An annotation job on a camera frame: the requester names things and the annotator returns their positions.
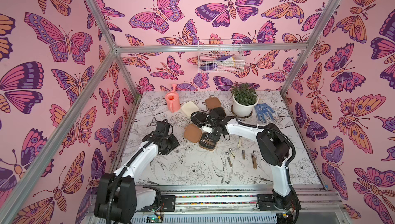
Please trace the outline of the tan brown clipper case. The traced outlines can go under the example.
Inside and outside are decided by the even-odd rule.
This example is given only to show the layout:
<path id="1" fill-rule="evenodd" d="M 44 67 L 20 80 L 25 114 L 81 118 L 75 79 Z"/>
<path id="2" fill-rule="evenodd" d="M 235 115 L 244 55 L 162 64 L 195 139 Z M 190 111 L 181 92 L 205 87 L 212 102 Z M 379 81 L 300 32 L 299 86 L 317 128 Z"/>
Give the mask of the tan brown clipper case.
<path id="1" fill-rule="evenodd" d="M 184 138 L 193 144 L 198 144 L 200 148 L 213 151 L 216 147 L 216 142 L 208 137 L 208 133 L 203 132 L 198 126 L 189 124 L 185 128 Z"/>

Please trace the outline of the cream clipper case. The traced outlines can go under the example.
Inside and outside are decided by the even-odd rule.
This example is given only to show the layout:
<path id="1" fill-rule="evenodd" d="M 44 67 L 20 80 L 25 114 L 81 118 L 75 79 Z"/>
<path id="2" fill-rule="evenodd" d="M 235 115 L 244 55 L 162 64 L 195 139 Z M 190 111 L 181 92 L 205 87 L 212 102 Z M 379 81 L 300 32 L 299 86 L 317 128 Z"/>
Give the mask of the cream clipper case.
<path id="1" fill-rule="evenodd" d="M 181 111 L 183 115 L 190 119 L 190 116 L 194 113 L 199 111 L 199 107 L 192 101 L 185 102 L 181 105 Z"/>

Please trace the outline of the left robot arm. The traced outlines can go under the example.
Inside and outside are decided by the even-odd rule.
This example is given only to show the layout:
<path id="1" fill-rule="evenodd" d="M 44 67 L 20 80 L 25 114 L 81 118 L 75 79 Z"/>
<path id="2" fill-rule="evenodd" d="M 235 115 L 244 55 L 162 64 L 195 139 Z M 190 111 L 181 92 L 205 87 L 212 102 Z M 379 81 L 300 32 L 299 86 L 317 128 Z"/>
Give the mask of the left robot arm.
<path id="1" fill-rule="evenodd" d="M 99 181 L 94 216 L 107 224 L 128 224 L 141 209 L 156 212 L 163 207 L 160 189 L 139 187 L 136 181 L 158 155 L 168 155 L 179 146 L 167 119 L 156 122 L 155 130 L 142 139 L 139 149 L 113 173 Z"/>

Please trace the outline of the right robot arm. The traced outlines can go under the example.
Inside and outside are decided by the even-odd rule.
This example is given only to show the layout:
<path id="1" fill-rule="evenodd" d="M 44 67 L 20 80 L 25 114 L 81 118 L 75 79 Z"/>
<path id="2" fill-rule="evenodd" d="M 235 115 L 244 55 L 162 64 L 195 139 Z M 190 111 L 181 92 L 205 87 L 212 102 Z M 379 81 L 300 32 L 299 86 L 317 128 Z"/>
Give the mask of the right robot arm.
<path id="1" fill-rule="evenodd" d="M 247 124 L 235 116 L 226 116 L 220 108 L 212 109 L 209 113 L 193 112 L 190 119 L 194 125 L 207 133 L 213 142 L 218 142 L 221 136 L 227 135 L 237 135 L 256 142 L 262 159 L 271 168 L 274 208 L 282 211 L 301 210 L 289 172 L 289 164 L 296 156 L 296 149 L 275 124 Z"/>

